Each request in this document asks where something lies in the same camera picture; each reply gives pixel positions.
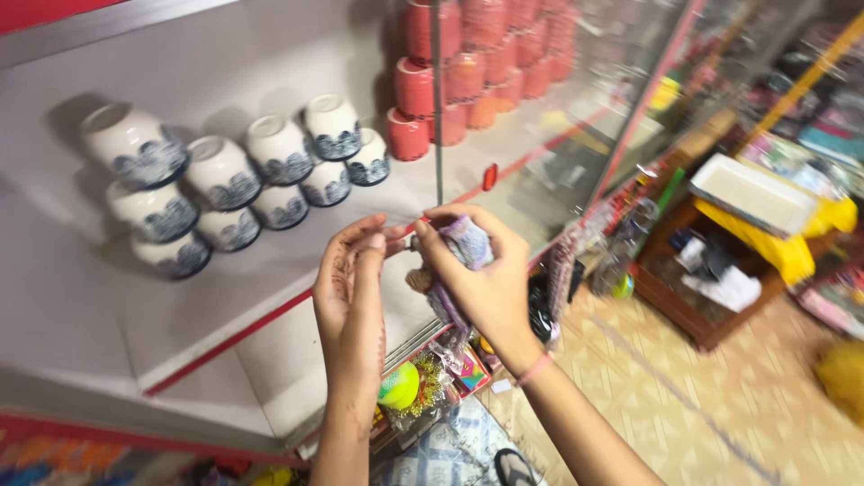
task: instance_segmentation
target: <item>purple knitted item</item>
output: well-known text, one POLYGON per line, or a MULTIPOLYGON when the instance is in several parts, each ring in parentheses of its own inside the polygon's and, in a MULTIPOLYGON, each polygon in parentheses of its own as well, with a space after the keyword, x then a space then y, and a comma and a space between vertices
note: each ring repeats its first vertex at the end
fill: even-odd
MULTIPOLYGON (((475 225, 467 214, 460 216, 453 224, 439 229, 438 234, 468 270, 479 270, 495 260, 489 235, 475 225)), ((445 323, 456 324, 467 334, 471 323, 459 311, 441 282, 435 282, 426 297, 439 319, 445 323)))

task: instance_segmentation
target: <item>glass panel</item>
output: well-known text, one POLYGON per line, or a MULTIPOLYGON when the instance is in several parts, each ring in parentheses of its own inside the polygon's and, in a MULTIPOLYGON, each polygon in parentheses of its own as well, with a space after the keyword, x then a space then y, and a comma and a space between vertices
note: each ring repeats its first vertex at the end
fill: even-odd
POLYGON ((655 136, 627 141, 606 191, 726 106, 782 46, 806 3, 812 2, 707 0, 639 118, 655 136))
MULTIPOLYGON (((458 54, 442 67, 437 124, 443 200, 483 205, 537 252, 591 202, 649 73, 699 2, 588 0, 581 18, 567 2, 544 0, 536 11, 528 3, 511 4, 500 37, 489 34, 495 0, 460 3, 462 49, 481 55, 458 54), (478 72, 486 84, 473 92, 478 72), (494 164, 498 182, 484 192, 494 164)), ((634 140, 662 130, 643 125, 634 140)))

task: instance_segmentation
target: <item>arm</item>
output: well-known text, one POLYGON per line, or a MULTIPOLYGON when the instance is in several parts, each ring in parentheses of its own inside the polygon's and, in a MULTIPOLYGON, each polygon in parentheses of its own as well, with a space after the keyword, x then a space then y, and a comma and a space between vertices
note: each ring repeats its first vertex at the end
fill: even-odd
POLYGON ((384 367, 381 265, 402 250, 403 227, 382 227, 375 214, 327 244, 312 289, 327 370, 327 405, 312 486, 366 484, 369 431, 384 367))
MULTIPOLYGON (((528 324, 528 245, 478 206, 451 204, 425 215, 432 226, 416 223, 424 257, 507 370, 522 376, 545 353, 528 324), (461 214, 486 230, 495 254, 491 265, 476 272, 465 268, 433 229, 461 214)), ((537 372, 524 391, 579 484, 663 484, 555 363, 537 372)))

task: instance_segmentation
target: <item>beige floor tile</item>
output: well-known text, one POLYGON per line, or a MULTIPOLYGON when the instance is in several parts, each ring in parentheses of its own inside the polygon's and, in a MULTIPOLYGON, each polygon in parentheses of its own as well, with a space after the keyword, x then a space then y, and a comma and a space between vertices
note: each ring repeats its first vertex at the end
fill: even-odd
MULTIPOLYGON (((650 305, 597 298, 583 286, 562 320, 556 362, 668 484, 761 485, 765 474, 787 484, 864 484, 864 432, 812 372, 838 339, 781 297, 700 354, 650 305)), ((551 485, 575 484, 524 393, 481 400, 551 485)))

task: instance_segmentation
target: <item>left hand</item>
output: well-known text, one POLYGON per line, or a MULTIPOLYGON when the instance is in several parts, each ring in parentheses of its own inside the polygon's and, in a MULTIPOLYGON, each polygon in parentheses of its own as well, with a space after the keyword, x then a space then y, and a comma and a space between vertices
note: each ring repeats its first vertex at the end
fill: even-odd
POLYGON ((384 227, 386 220, 365 217, 330 239, 312 289, 327 393, 368 398, 372 410, 386 351, 381 266, 404 249, 405 228, 384 227))

